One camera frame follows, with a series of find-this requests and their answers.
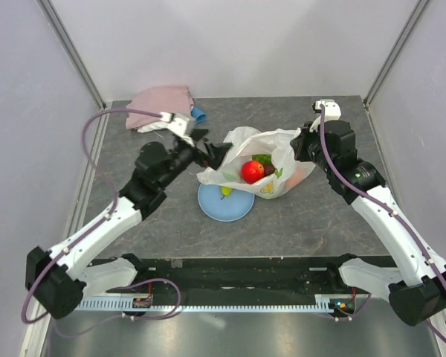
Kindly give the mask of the passion fruit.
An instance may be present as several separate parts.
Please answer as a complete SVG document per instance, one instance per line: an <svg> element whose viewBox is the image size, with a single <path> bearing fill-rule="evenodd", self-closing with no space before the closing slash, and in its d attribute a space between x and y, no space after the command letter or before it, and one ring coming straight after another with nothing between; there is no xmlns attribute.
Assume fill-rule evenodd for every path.
<svg viewBox="0 0 446 357"><path fill-rule="evenodd" d="M264 165L265 176L270 176L275 172L275 167L272 164Z"/></svg>

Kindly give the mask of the green grapes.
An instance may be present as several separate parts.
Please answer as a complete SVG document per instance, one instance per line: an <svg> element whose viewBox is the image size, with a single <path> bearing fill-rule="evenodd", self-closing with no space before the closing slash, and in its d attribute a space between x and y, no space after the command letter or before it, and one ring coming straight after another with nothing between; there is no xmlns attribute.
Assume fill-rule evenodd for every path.
<svg viewBox="0 0 446 357"><path fill-rule="evenodd" d="M272 164L271 154L256 154L256 155L252 155L252 159L254 161L260 162L263 165Z"/></svg>

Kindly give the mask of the red apple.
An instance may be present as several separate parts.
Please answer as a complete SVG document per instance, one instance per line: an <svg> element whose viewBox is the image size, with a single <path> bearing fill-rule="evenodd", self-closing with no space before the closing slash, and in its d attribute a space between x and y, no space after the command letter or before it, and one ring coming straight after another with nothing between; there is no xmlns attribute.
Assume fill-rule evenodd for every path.
<svg viewBox="0 0 446 357"><path fill-rule="evenodd" d="M244 182L254 184L265 177L265 168L261 162L252 160L242 165L240 174Z"/></svg>

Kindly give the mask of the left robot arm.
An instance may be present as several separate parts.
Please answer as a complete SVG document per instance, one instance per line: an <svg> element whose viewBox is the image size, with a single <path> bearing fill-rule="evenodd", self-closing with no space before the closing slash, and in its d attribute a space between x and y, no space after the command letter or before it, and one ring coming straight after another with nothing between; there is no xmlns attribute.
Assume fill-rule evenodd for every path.
<svg viewBox="0 0 446 357"><path fill-rule="evenodd" d="M142 292L148 274L134 255L94 265L94 258L119 236L154 213L164 202L165 190L191 164L218 169L231 143L210 143L206 129L175 137L167 149L157 141L142 146L127 184L111 204L73 236L47 251L34 248L27 255L25 286L55 319L73 312L83 299L111 289Z"/></svg>

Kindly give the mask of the white plastic bag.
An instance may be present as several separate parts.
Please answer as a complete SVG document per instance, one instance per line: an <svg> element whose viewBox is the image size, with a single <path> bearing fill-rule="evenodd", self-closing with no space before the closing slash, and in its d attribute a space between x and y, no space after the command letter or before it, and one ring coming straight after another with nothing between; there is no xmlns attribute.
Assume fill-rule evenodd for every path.
<svg viewBox="0 0 446 357"><path fill-rule="evenodd" d="M280 197L289 191L285 187L285 182L298 168L305 170L306 177L304 179L315 168L311 162L294 160L290 141L296 138L299 133L298 129L260 132L249 126L237 127L229 131L224 138L224 142L232 143L233 147L227 153L220 168L217 170L207 168L197 174L197 179L202 184L230 187L252 193L263 199ZM271 154L275 172L254 184L247 184L242 180L240 171L242 165L250 161L252 155L256 154Z"/></svg>

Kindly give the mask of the green pear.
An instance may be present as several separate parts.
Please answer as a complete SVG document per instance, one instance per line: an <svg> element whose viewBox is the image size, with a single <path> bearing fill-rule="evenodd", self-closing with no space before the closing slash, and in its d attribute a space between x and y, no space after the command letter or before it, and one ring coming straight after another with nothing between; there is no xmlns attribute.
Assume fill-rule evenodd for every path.
<svg viewBox="0 0 446 357"><path fill-rule="evenodd" d="M222 199L229 196L233 192L233 188L221 186L220 191L222 194Z"/></svg>

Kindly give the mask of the orange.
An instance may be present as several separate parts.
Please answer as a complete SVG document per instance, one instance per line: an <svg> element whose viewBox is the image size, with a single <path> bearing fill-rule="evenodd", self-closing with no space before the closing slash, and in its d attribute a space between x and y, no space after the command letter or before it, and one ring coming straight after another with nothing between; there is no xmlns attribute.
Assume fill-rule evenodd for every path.
<svg viewBox="0 0 446 357"><path fill-rule="evenodd" d="M290 190L297 186L306 177L305 170L298 168L294 174L287 179L285 182L285 187Z"/></svg>

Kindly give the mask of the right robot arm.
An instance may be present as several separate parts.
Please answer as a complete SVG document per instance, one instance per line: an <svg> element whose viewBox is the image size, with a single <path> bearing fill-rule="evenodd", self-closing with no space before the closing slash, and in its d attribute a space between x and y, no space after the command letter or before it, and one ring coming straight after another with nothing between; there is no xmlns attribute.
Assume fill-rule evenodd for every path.
<svg viewBox="0 0 446 357"><path fill-rule="evenodd" d="M416 326L446 309L446 260L420 237L396 204L384 177L358 157L349 123L331 120L305 126L291 140L294 157L316 164L329 185L371 227L396 268L381 268L354 255L326 273L327 287L356 287L387 301L407 325Z"/></svg>

